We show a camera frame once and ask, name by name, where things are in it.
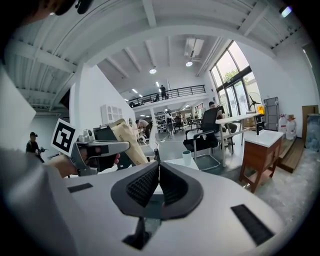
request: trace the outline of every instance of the black rubber pad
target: black rubber pad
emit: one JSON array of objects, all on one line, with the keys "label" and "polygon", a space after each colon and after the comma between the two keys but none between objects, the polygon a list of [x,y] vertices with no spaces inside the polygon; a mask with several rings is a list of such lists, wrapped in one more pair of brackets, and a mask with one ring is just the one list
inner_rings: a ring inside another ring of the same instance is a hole
[{"label": "black rubber pad", "polygon": [[231,207],[231,210],[237,216],[257,246],[263,244],[275,235],[244,204]]},{"label": "black rubber pad", "polygon": [[89,188],[92,188],[92,187],[93,186],[90,183],[84,183],[84,184],[81,184],[81,185],[69,186],[68,190],[69,190],[70,193],[74,193],[74,192],[78,192],[78,191],[81,191],[81,190],[86,190],[86,189],[89,189]]}]

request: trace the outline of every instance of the wooden side table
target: wooden side table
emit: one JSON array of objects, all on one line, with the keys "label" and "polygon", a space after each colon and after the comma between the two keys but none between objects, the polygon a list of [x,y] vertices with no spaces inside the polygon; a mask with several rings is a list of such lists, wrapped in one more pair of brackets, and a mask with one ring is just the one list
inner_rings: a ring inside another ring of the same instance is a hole
[{"label": "wooden side table", "polygon": [[[244,154],[239,180],[248,182],[251,185],[252,193],[256,191],[263,172],[268,170],[267,175],[270,178],[274,175],[282,136],[282,132],[263,130],[259,135],[251,133],[244,138]],[[255,180],[245,176],[246,167],[256,171]]]}]

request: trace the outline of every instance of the wooden cabinet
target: wooden cabinet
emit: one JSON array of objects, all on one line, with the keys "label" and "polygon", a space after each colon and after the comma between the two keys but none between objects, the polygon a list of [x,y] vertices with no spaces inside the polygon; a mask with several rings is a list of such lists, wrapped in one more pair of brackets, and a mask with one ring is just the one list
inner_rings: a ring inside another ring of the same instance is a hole
[{"label": "wooden cabinet", "polygon": [[[281,142],[282,138],[280,137],[271,146],[267,147],[245,140],[239,180],[248,182],[251,185],[252,193],[256,191],[261,175],[264,172],[271,178],[274,175],[279,158]],[[251,177],[245,176],[246,168],[254,169],[256,174]]]}]

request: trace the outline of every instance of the white wall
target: white wall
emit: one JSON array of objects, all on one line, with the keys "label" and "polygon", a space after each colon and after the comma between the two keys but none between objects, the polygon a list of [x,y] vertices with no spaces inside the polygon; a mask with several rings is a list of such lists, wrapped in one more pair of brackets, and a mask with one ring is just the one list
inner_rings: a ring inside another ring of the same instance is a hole
[{"label": "white wall", "polygon": [[[138,94],[145,96],[158,93],[159,88],[155,85],[156,82],[159,82],[160,86],[165,86],[167,90],[167,80],[169,81],[171,90],[199,86],[204,84],[204,79],[202,77],[196,77],[196,71],[198,71],[198,69],[198,66],[186,67],[181,65],[159,68],[155,74],[150,74],[149,71],[144,70],[141,73],[131,75],[129,78],[115,83],[114,87],[121,92],[124,98],[129,100],[139,97]],[[136,89],[138,94],[130,92],[131,89]]]},{"label": "white wall", "polygon": [[135,113],[109,82],[98,66],[84,64],[70,93],[70,122],[77,128],[89,129],[102,125],[101,106],[122,109],[123,118],[135,122]]},{"label": "white wall", "polygon": [[206,110],[209,109],[209,102],[213,101],[213,97],[215,98],[215,103],[219,103],[219,97],[217,93],[217,89],[215,86],[215,82],[212,78],[212,75],[209,70],[205,71],[203,74],[203,82],[205,84],[205,92],[209,94],[208,100],[204,101],[204,107]]},{"label": "white wall", "polygon": [[317,105],[315,78],[303,49],[290,45],[275,58],[237,42],[255,76],[262,100],[278,97],[281,114],[294,114],[302,135],[302,106]]},{"label": "white wall", "polygon": [[26,146],[28,141],[30,140],[30,133],[34,132],[38,135],[36,138],[36,142],[38,143],[39,148],[43,147],[48,151],[41,153],[42,159],[46,162],[48,161],[49,156],[53,156],[58,153],[58,151],[51,147],[51,138],[54,133],[56,123],[58,121],[57,116],[35,116],[27,129],[25,129],[25,133],[20,141],[19,149],[22,151],[26,151]]}]

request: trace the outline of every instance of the tree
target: tree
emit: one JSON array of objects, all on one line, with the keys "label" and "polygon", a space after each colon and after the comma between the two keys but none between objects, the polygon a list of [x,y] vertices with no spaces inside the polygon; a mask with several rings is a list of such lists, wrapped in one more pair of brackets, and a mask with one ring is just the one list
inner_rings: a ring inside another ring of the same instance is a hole
[{"label": "tree", "polygon": [[[230,81],[231,78],[233,78],[233,77],[234,77],[236,74],[238,74],[238,73],[239,73],[239,72],[238,72],[237,69],[234,69],[234,70],[231,70],[230,72],[225,73],[225,74],[224,74],[224,78],[223,78],[224,83],[225,83],[226,81]],[[247,78],[247,77],[244,77],[244,83],[245,83],[245,84],[247,83],[247,81],[248,81],[248,78]]]}]

